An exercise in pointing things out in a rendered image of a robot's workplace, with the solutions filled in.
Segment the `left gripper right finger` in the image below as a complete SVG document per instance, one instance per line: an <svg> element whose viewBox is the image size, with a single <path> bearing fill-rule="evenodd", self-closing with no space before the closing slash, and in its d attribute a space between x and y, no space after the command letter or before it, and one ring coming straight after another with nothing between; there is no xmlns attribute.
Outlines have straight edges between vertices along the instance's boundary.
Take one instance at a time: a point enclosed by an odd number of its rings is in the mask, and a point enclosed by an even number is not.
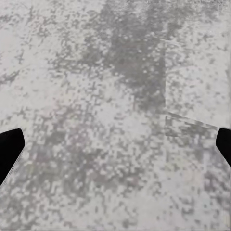
<svg viewBox="0 0 231 231"><path fill-rule="evenodd" d="M216 146L222 153L226 161L231 167L231 130L220 128L218 131Z"/></svg>

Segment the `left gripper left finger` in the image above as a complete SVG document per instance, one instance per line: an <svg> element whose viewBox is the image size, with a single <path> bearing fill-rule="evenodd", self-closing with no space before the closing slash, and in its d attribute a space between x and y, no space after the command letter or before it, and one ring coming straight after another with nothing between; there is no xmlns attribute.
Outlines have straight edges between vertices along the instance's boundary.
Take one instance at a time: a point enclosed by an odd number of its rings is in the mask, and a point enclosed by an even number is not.
<svg viewBox="0 0 231 231"><path fill-rule="evenodd" d="M25 147L21 128L0 133L0 186Z"/></svg>

